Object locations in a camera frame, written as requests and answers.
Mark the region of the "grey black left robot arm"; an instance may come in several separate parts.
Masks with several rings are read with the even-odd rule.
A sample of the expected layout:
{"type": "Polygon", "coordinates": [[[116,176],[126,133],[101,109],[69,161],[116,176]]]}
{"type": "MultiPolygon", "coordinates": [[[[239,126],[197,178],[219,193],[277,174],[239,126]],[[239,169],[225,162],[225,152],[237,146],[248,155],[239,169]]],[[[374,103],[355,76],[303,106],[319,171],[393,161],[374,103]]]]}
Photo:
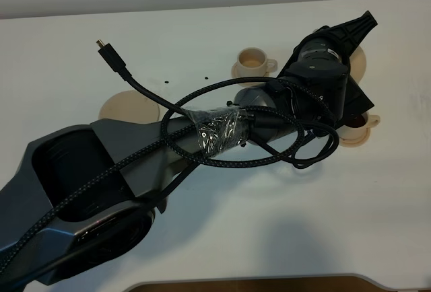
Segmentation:
{"type": "Polygon", "coordinates": [[[199,166],[279,161],[304,169],[329,157],[337,130],[373,104],[350,58],[377,22],[370,12],[308,35],[275,78],[208,85],[171,103],[139,84],[110,45],[99,54],[162,120],[102,119],[28,144],[1,189],[1,290],[68,279],[134,248],[168,196],[199,166]]]}

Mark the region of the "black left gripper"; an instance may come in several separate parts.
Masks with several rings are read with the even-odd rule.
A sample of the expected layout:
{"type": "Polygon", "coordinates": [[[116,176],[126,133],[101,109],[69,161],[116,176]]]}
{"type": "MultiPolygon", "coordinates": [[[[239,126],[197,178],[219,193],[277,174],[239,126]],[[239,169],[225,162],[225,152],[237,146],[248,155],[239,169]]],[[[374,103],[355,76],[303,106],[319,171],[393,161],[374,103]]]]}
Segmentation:
{"type": "Polygon", "coordinates": [[[294,48],[278,75],[315,94],[334,116],[335,129],[374,107],[351,76],[350,57],[377,25],[366,11],[354,20],[317,29],[294,48]]]}

